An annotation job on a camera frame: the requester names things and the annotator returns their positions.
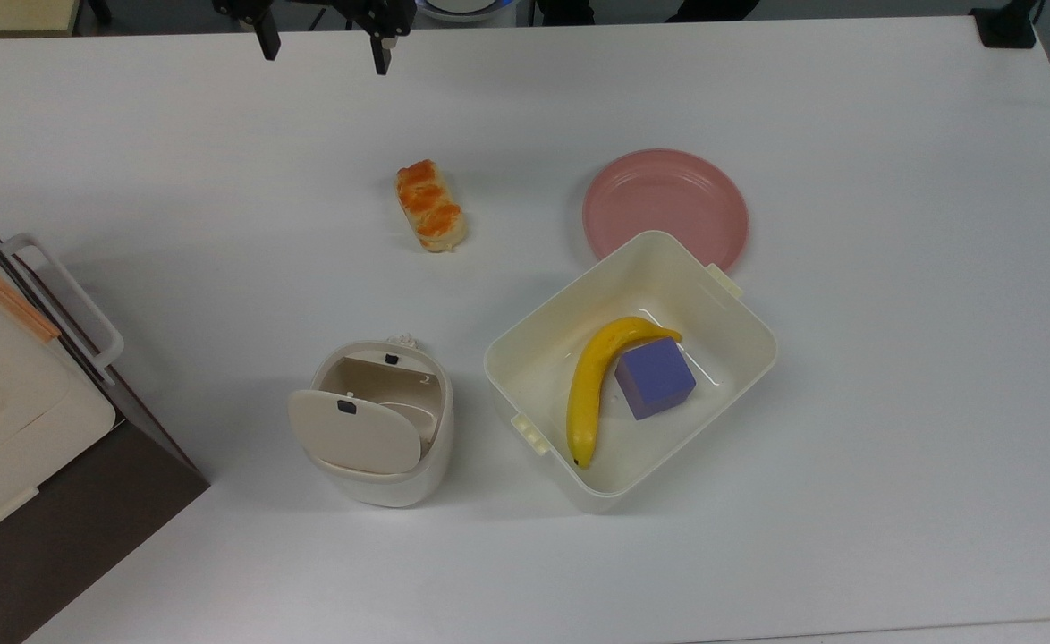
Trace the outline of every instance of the banana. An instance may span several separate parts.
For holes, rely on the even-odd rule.
[[[608,323],[593,335],[582,351],[573,371],[573,387],[569,391],[569,411],[565,416],[565,433],[573,463],[587,470],[595,451],[595,435],[601,419],[601,388],[612,358],[625,347],[643,340],[673,338],[680,334],[657,327],[643,317],[628,316]]]

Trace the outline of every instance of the chopstick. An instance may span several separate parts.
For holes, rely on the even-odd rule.
[[[36,339],[46,342],[60,337],[60,330],[21,296],[16,289],[0,277],[0,305],[23,327],[36,335]]]

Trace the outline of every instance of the bread roll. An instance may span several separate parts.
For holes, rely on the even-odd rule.
[[[401,168],[394,186],[401,209],[423,249],[448,251],[464,240],[465,215],[453,201],[437,164],[422,160]]]

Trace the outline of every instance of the purple block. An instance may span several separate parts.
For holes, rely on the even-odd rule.
[[[622,354],[616,382],[636,420],[685,402],[696,387],[696,378],[672,338],[660,338]]]

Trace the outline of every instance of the bin lid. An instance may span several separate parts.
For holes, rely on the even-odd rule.
[[[307,452],[362,473],[407,473],[422,457],[422,440],[406,417],[381,404],[316,390],[292,392],[291,429]]]

